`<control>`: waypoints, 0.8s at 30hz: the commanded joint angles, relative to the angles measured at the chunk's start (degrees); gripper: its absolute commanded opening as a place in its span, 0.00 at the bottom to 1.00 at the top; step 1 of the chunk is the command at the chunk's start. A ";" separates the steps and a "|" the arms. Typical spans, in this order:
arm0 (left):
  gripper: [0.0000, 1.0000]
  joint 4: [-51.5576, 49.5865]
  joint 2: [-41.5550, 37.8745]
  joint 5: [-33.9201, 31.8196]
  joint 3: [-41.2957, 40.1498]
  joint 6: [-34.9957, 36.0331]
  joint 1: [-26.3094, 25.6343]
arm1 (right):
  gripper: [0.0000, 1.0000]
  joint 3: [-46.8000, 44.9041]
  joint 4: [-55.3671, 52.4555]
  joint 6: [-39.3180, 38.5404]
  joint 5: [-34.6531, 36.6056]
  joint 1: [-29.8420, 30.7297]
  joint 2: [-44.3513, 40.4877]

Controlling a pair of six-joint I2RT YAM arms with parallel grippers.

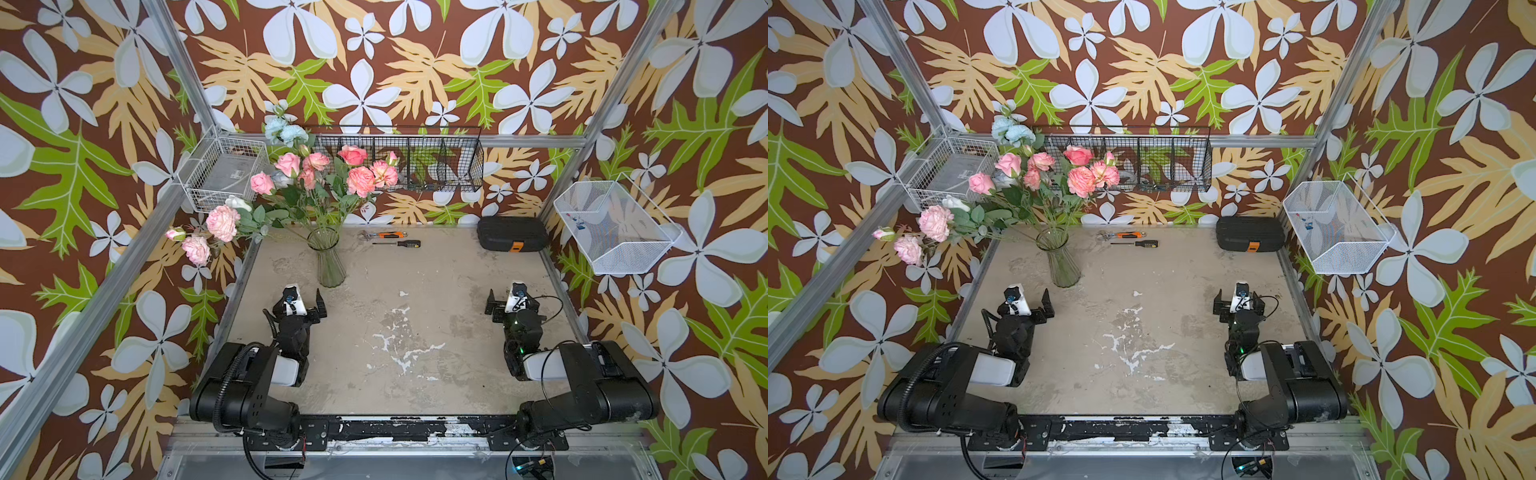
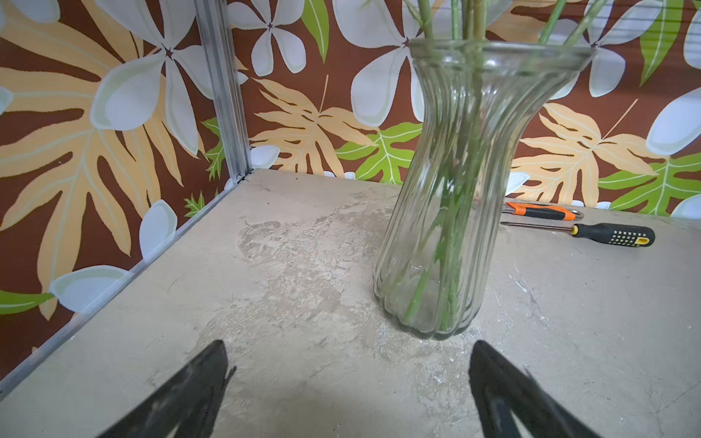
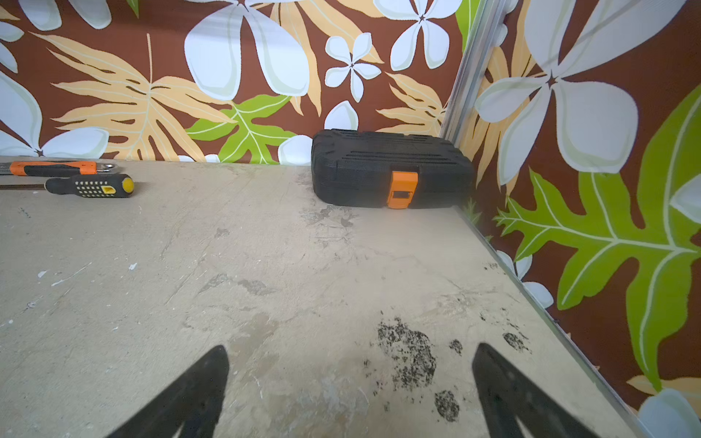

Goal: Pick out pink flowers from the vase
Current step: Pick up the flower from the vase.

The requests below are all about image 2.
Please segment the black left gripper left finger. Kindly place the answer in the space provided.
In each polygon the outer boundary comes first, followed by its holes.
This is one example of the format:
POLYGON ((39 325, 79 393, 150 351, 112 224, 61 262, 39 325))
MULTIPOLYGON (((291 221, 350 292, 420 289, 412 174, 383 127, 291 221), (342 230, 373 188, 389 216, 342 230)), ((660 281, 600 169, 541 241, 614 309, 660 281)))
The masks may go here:
POLYGON ((209 437, 236 367, 224 341, 212 341, 102 437, 209 437))

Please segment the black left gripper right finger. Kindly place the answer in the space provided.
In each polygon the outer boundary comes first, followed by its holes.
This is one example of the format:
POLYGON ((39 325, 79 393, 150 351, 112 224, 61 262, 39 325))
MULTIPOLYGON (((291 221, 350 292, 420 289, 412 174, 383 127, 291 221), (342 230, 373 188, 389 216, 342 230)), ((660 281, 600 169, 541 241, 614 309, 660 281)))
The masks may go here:
POLYGON ((520 437, 517 422, 533 437, 598 435, 483 339, 473 347, 468 375, 485 437, 520 437))

